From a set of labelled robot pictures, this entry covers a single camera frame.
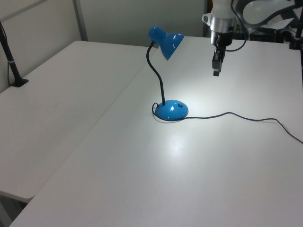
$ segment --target blue lamp shade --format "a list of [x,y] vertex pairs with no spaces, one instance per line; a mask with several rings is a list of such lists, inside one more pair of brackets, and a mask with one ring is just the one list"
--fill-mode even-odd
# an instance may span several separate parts
[[184,35],[178,33],[168,34],[158,26],[152,27],[148,33],[151,40],[157,43],[163,56],[168,60],[181,43]]

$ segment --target cable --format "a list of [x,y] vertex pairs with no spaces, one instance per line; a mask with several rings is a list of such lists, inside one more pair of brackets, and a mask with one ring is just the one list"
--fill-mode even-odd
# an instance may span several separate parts
[[9,63],[8,63],[8,83],[9,83],[9,86],[11,86],[10,82],[9,82]]
[[296,31],[292,30],[292,29],[289,29],[289,28],[282,28],[280,29],[281,32],[284,32],[284,31],[292,31],[294,33],[296,33]]
[[240,46],[239,48],[237,48],[237,49],[235,49],[235,50],[225,50],[225,51],[227,51],[227,52],[235,52],[235,51],[240,50],[242,47],[244,47],[244,45],[245,45],[245,43],[246,43],[246,40],[247,40],[247,35],[246,35],[245,26],[244,26],[242,20],[241,20],[240,17],[237,15],[236,11],[234,10],[234,8],[233,8],[233,6],[232,6],[233,1],[234,1],[234,0],[232,0],[232,2],[231,2],[231,9],[232,9],[233,13],[236,15],[236,18],[238,19],[238,21],[239,21],[240,24],[241,24],[242,30],[243,30],[243,32],[244,32],[244,43],[242,44],[242,46]]
[[6,36],[5,30],[4,30],[4,27],[3,27],[2,23],[1,23],[1,21],[0,21],[0,27],[1,27],[1,30],[3,31],[3,33],[4,33],[4,36],[5,36],[5,39],[6,39],[6,42],[7,42],[8,38]]
[[[152,114],[155,115],[156,117],[158,117],[159,119],[161,120],[164,120],[164,121],[167,121],[165,119],[162,119],[160,118],[158,115],[156,115],[156,113],[154,112],[154,106],[157,105],[158,106],[158,103],[154,103],[151,107],[151,111],[152,111]],[[289,131],[287,131],[287,129],[283,126],[283,124],[276,118],[264,118],[264,119],[251,119],[251,118],[247,118],[247,117],[243,117],[243,116],[240,116],[236,113],[233,113],[233,112],[226,112],[226,113],[222,113],[222,114],[219,114],[219,115],[215,115],[215,116],[210,116],[210,117],[185,117],[181,120],[178,120],[178,121],[175,121],[175,122],[180,122],[182,120],[186,120],[186,119],[200,119],[200,120],[204,120],[204,119],[212,119],[212,118],[217,118],[217,117],[221,117],[221,116],[224,116],[224,115],[227,115],[227,114],[233,114],[237,117],[240,117],[242,119],[245,119],[245,120],[248,120],[248,121],[253,121],[253,122],[262,122],[262,121],[268,121],[268,120],[273,120],[273,121],[276,121],[279,123],[279,125],[282,126],[282,128],[288,133],[288,135],[290,135],[291,137],[293,137],[294,139],[296,139],[297,141],[299,141],[300,143],[303,144],[303,142],[301,140],[299,140],[298,138],[296,138],[295,136],[293,136]]]

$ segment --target lamp base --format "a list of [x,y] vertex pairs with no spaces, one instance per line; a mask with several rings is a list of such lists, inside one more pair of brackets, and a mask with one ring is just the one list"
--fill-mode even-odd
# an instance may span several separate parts
[[177,100],[167,100],[165,105],[159,104],[156,108],[156,115],[165,121],[179,121],[188,114],[188,107]]

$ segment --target blue desk lamp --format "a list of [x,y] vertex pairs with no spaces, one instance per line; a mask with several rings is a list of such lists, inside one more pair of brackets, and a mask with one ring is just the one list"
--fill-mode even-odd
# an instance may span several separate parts
[[165,121],[179,121],[185,118],[188,114],[188,107],[178,100],[167,100],[164,98],[164,88],[161,76],[152,66],[149,60],[149,52],[154,43],[157,43],[166,60],[170,59],[174,51],[184,38],[184,35],[178,33],[167,34],[165,31],[155,26],[152,27],[148,33],[152,43],[147,51],[146,58],[149,66],[156,73],[160,81],[162,103],[156,107],[156,116]]

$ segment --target wall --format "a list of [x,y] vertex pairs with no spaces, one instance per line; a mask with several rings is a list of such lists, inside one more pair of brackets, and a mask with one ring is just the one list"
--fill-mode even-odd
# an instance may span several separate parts
[[89,41],[148,46],[149,29],[203,35],[206,0],[78,0]]
[[[2,25],[22,77],[73,41],[80,40],[72,0],[47,0]],[[7,59],[1,47],[0,92],[7,88]]]

